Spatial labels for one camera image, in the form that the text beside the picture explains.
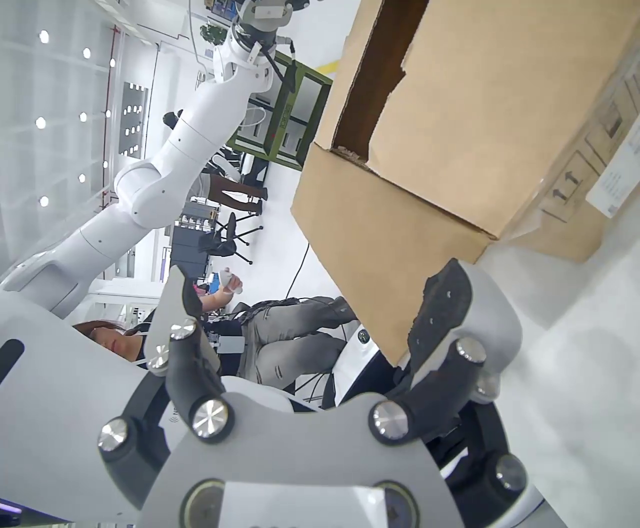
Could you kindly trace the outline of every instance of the person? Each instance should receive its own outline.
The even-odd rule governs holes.
[[[204,312],[222,308],[234,297],[242,281],[233,275],[226,287],[200,297]],[[74,328],[97,344],[122,358],[146,368],[143,352],[153,313],[146,320],[125,331],[109,321],[88,321]],[[249,307],[236,319],[207,323],[208,332],[221,336],[244,337],[244,353],[232,371],[225,362],[233,354],[221,354],[221,375],[237,375],[249,381],[276,388],[286,388],[302,374],[329,372],[346,345],[320,328],[338,328],[355,321],[356,316],[343,297],[314,297],[263,301]]]
[[[171,130],[178,124],[178,118],[182,114],[182,110],[178,111],[178,115],[173,112],[167,112],[163,116],[163,122]],[[257,203],[240,202],[225,194],[242,193],[252,198],[260,198]],[[191,186],[187,195],[187,200],[192,196],[201,196],[212,202],[218,202],[237,211],[253,212],[257,215],[262,214],[262,200],[269,199],[269,192],[266,187],[261,189],[234,182],[229,178],[225,178],[219,167],[207,165],[200,172],[200,176]]]

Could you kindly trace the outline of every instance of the person's leg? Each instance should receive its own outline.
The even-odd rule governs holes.
[[[230,193],[243,193],[254,198],[264,198],[265,196],[264,189],[257,189],[250,185],[234,182],[233,180],[218,174],[211,175],[211,188],[219,189],[220,191],[228,191]]]
[[[257,314],[253,323],[262,344],[301,337],[319,328],[338,328],[355,321],[344,297],[314,297],[291,306],[274,306]]]
[[[208,200],[212,202],[218,202],[219,204],[226,205],[227,207],[231,207],[231,209],[235,209],[237,211],[248,211],[260,213],[262,208],[260,207],[260,203],[252,204],[250,202],[240,202],[239,200],[234,200],[231,196],[227,196],[220,189],[214,187],[213,185],[209,189]]]
[[[285,388],[302,374],[329,372],[345,345],[322,332],[265,345],[255,361],[258,379],[263,385]]]

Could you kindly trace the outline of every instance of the gray pants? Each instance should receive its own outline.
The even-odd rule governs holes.
[[[355,314],[342,297],[315,297],[299,305],[267,308],[243,326],[238,375],[285,388],[302,374],[328,372],[346,345],[319,328],[338,328]]]

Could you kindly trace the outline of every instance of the office chair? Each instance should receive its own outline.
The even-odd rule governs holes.
[[[249,265],[252,265],[252,260],[249,260],[238,253],[235,240],[241,236],[262,229],[262,226],[251,231],[247,231],[246,233],[242,233],[241,235],[237,235],[236,223],[236,215],[234,213],[231,213],[231,215],[229,215],[229,221],[226,225],[222,226],[217,231],[214,230],[209,233],[203,233],[200,238],[198,238],[198,251],[200,253],[206,253],[210,257],[230,257],[231,255],[237,255]]]

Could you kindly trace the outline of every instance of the woman's hair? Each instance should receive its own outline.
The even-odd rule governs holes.
[[[78,323],[74,324],[74,328],[80,332],[85,337],[91,338],[91,332],[93,332],[96,328],[109,328],[110,330],[120,330],[124,332],[124,328],[122,328],[117,323],[112,323],[110,321],[87,321],[86,323]]]

